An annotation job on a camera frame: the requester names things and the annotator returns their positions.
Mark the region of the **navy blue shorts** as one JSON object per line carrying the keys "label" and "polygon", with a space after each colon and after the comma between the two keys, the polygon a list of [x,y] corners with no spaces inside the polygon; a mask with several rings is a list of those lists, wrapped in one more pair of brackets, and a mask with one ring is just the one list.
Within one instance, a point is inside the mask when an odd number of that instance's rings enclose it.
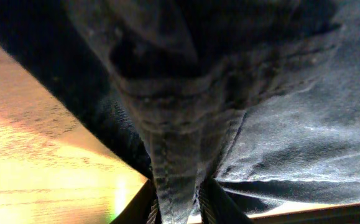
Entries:
{"label": "navy blue shorts", "polygon": [[360,202],[360,1],[0,1],[0,47],[155,186],[250,218]]}

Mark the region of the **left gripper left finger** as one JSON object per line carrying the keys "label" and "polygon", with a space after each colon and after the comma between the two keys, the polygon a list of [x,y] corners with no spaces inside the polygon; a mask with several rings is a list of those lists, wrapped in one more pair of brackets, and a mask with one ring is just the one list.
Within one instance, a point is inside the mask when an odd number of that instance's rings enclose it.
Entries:
{"label": "left gripper left finger", "polygon": [[110,224],[160,224],[156,189],[147,180],[125,209]]}

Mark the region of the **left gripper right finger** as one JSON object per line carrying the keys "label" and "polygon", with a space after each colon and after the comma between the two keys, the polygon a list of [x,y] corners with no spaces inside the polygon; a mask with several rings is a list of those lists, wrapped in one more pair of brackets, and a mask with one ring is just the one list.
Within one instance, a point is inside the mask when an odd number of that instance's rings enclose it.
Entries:
{"label": "left gripper right finger", "polygon": [[200,185],[198,200],[202,224],[253,224],[211,177]]}

